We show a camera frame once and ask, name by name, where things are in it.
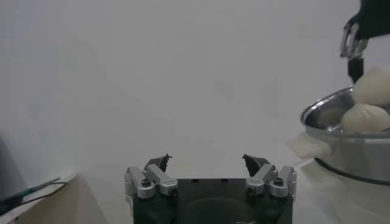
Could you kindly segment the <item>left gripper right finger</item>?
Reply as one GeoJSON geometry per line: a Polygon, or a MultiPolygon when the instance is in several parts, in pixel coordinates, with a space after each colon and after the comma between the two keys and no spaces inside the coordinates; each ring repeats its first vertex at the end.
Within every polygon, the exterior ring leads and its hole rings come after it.
{"type": "Polygon", "coordinates": [[[297,173],[292,166],[278,170],[265,158],[243,155],[249,178],[245,180],[249,195],[262,195],[266,191],[276,198],[296,197],[297,173]]]}

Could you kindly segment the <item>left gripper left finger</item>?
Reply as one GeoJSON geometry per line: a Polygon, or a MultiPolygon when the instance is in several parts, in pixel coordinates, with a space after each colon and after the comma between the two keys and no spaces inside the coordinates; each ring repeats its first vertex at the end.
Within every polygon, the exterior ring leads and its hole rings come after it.
{"type": "Polygon", "coordinates": [[[150,159],[143,169],[128,167],[124,174],[126,195],[135,195],[140,199],[150,199],[157,192],[170,198],[178,196],[178,181],[165,173],[170,158],[166,154],[150,159]]]}

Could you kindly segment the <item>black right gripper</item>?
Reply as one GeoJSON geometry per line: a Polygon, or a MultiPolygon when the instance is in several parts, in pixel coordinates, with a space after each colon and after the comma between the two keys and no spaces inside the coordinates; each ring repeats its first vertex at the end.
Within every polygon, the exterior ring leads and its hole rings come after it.
{"type": "Polygon", "coordinates": [[[363,52],[368,39],[389,35],[389,0],[361,0],[357,15],[344,25],[340,44],[340,57],[347,59],[353,83],[364,74],[363,52]]]}

